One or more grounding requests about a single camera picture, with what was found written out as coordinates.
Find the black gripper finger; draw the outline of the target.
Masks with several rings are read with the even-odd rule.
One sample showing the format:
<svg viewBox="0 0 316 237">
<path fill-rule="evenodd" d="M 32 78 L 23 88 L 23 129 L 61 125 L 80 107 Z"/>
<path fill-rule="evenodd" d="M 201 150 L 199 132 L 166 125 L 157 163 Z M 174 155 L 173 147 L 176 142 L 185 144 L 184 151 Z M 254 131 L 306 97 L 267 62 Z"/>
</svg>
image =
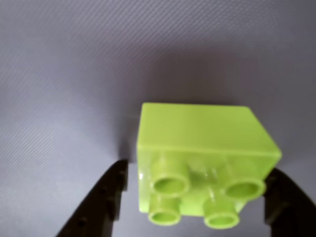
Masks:
<svg viewBox="0 0 316 237">
<path fill-rule="evenodd" d="M 281 170 L 265 180 L 265 224 L 272 237 L 314 237 L 316 204 Z"/>
<path fill-rule="evenodd" d="M 58 237 L 111 237 L 119 220 L 122 193 L 127 190 L 128 161 L 116 161 L 97 181 Z"/>
</svg>

